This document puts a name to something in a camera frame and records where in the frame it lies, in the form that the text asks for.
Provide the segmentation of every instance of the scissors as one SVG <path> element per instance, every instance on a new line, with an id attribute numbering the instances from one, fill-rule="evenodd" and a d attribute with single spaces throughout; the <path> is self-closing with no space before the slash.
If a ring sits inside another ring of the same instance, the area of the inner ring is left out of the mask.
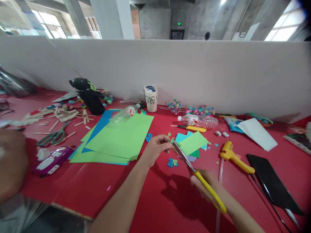
<path id="1" fill-rule="evenodd" d="M 42 138 L 38 143 L 37 143 L 37 146 L 46 146 L 47 144 L 51 143 L 52 145 L 53 144 L 56 144 L 56 143 L 59 143 L 61 140 L 64 139 L 66 133 L 64 131 L 64 128 L 71 122 L 71 120 L 67 121 L 66 124 L 61 127 L 59 129 L 59 131 L 56 131 L 56 132 L 53 132 L 49 135 L 47 135 L 46 137 Z"/>
<path id="2" fill-rule="evenodd" d="M 181 157 L 181 159 L 187 164 L 187 167 L 189 169 L 189 171 L 195 175 L 196 177 L 198 177 L 198 179 L 202 182 L 202 184 L 207 188 L 207 190 L 212 194 L 212 196 L 215 198 L 216 202 L 218 203 L 218 206 L 216 204 L 214 204 L 216 206 L 217 209 L 219 209 L 220 212 L 222 212 L 223 214 L 227 213 L 227 209 L 225 207 L 225 205 L 223 204 L 223 202 L 220 200 L 220 198 L 218 197 L 217 193 L 213 190 L 213 188 L 206 182 L 206 180 L 203 178 L 203 176 L 199 173 L 196 172 L 194 170 L 194 168 L 192 167 L 192 165 L 190 164 L 189 160 L 187 159 L 186 154 L 182 151 L 182 149 L 178 146 L 177 142 L 172 139 L 173 142 L 173 146 L 175 147 L 176 151 L 179 154 L 179 157 Z"/>

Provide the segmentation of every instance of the plastic bottle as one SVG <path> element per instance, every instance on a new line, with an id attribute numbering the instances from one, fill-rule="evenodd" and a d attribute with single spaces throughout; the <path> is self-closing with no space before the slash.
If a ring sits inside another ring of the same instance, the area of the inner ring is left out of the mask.
<path id="1" fill-rule="evenodd" d="M 211 116 L 199 116 L 187 114 L 183 117 L 179 116 L 178 121 L 190 126 L 197 126 L 201 128 L 215 128 L 218 125 L 218 120 Z"/>
<path id="2" fill-rule="evenodd" d="M 111 119 L 107 127 L 116 128 L 130 119 L 137 113 L 137 110 L 140 108 L 140 104 L 130 105 L 125 109 L 119 111 L 116 115 L 114 115 Z"/>

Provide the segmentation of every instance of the yellow scissors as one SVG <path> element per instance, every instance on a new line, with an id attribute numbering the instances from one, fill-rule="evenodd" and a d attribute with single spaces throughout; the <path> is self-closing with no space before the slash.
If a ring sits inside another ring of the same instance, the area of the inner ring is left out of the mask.
<path id="1" fill-rule="evenodd" d="M 179 157 L 187 164 L 187 167 L 191 173 L 193 173 L 198 179 L 202 182 L 202 184 L 207 188 L 207 190 L 212 194 L 212 196 L 215 198 L 216 202 L 219 206 L 215 205 L 217 209 L 219 209 L 220 212 L 223 214 L 227 213 L 227 209 L 223 202 L 218 197 L 217 193 L 213 190 L 213 188 L 206 182 L 206 180 L 202 177 L 202 175 L 199 172 L 196 172 L 192 165 L 190 164 L 189 160 L 187 159 L 186 154 L 182 151 L 182 149 L 178 146 L 177 142 L 172 139 L 173 146 L 175 147 L 176 151 L 179 154 Z"/>

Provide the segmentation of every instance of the green scissors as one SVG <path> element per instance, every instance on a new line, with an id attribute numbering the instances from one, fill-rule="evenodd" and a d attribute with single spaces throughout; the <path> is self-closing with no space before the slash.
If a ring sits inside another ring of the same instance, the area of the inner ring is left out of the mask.
<path id="1" fill-rule="evenodd" d="M 64 128 L 71 122 L 71 120 L 67 121 L 66 124 L 60 128 L 59 131 L 53 132 L 46 137 L 42 138 L 38 143 L 37 146 L 43 147 L 46 146 L 47 144 L 51 143 L 56 144 L 59 143 L 61 140 L 64 139 L 66 133 L 64 131 Z"/>

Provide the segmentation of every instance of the black thermos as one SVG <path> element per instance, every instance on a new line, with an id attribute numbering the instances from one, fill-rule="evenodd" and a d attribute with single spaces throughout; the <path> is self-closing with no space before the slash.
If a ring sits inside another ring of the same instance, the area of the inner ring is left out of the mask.
<path id="1" fill-rule="evenodd" d="M 76 89 L 79 97 L 93 115 L 98 116 L 104 113 L 105 107 L 97 93 L 91 89 L 91 85 L 87 79 L 75 78 L 69 80 L 69 83 Z"/>

